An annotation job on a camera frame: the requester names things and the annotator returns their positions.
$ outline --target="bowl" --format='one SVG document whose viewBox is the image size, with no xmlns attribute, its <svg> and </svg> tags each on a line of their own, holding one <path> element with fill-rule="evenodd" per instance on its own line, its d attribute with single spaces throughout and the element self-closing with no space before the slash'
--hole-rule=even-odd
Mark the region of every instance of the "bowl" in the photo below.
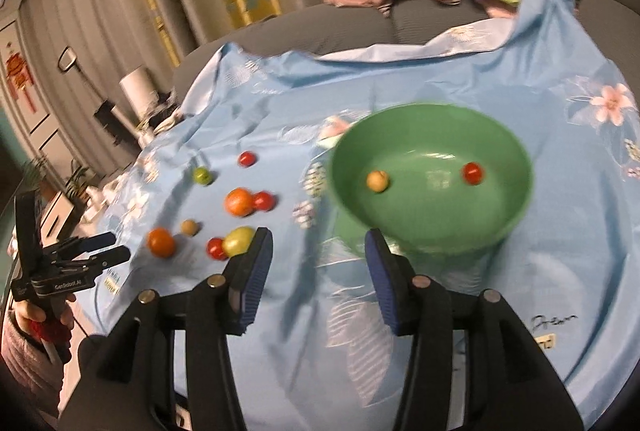
<svg viewBox="0 0 640 431">
<path fill-rule="evenodd" d="M 471 162 L 483 171 L 478 185 L 463 177 Z M 373 170 L 388 173 L 382 193 L 367 187 Z M 533 172 L 520 141 L 494 119 L 415 103 L 354 124 L 334 148 L 328 178 L 340 209 L 360 224 L 403 251 L 449 255 L 504 239 L 526 212 Z"/>
</svg>

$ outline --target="white cylinder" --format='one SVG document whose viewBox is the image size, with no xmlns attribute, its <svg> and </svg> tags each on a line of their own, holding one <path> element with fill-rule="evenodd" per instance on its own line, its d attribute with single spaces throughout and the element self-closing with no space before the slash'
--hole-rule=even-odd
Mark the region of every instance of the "white cylinder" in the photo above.
<svg viewBox="0 0 640 431">
<path fill-rule="evenodd" d="M 140 121 L 158 104 L 158 93 L 143 66 L 125 75 L 120 81 L 120 86 Z"/>
</svg>

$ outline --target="pink sleeve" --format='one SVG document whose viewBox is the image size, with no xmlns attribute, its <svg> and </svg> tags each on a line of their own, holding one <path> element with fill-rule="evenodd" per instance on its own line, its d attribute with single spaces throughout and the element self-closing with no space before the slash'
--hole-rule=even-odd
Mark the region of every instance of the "pink sleeve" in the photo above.
<svg viewBox="0 0 640 431">
<path fill-rule="evenodd" d="M 51 364 L 46 353 L 27 341 L 18 330 L 13 313 L 4 319 L 0 351 L 12 376 L 35 406 L 57 418 L 64 367 Z"/>
</svg>

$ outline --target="bolt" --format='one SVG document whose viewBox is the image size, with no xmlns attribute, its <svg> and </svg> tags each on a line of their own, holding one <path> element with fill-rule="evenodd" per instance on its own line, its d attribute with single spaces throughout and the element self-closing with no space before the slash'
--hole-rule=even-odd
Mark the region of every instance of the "bolt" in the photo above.
<svg viewBox="0 0 640 431">
<path fill-rule="evenodd" d="M 140 301 L 143 305 L 147 303 L 151 303 L 156 298 L 156 291 L 154 290 L 143 290 L 138 294 L 138 301 Z"/>
<path fill-rule="evenodd" d="M 226 283 L 226 279 L 222 274 L 214 274 L 213 276 L 209 276 L 207 278 L 207 284 L 211 288 L 220 288 L 225 283 Z"/>
<path fill-rule="evenodd" d="M 418 274 L 412 278 L 411 283 L 413 283 L 416 288 L 427 288 L 431 284 L 431 279 Z"/>
<path fill-rule="evenodd" d="M 485 290 L 482 295 L 489 303 L 497 303 L 500 300 L 500 292 L 497 290 Z"/>
</svg>

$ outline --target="blue tablecloth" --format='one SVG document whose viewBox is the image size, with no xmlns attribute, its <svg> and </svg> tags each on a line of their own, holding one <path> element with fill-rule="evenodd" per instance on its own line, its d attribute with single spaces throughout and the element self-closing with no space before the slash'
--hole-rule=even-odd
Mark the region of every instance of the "blue tablecloth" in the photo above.
<svg viewBox="0 0 640 431">
<path fill-rule="evenodd" d="M 336 236 L 323 166 L 334 137 L 370 112 L 462 104 L 520 138 L 534 163 L 534 194 L 482 270 L 429 272 L 452 288 L 498 289 L 532 334 L 554 334 L 548 358 L 593 424 L 640 357 L 640 128 L 623 76 L 573 10 L 571 0 L 522 0 L 515 21 L 484 20 L 426 46 L 376 46 L 332 61 L 223 47 L 184 102 L 188 118 L 123 180 L 100 228 L 114 231 L 132 259 L 79 296 L 83 309 L 107 332 L 142 289 L 186 291 L 221 271 L 224 263 L 206 254 L 209 238 L 268 226 L 274 258 L 255 324 L 229 340 L 248 428 L 391 429 L 410 342 L 383 325 L 366 265 Z M 258 154 L 255 166 L 238 167 L 244 150 Z M 195 166 L 214 170 L 216 181 L 194 184 Z M 238 186 L 276 193 L 276 209 L 232 218 L 223 199 Z M 201 233 L 179 238 L 171 260 L 151 256 L 146 232 L 178 233 L 185 218 L 202 221 Z M 183 354 L 178 335 L 175 382 L 186 393 Z"/>
</svg>

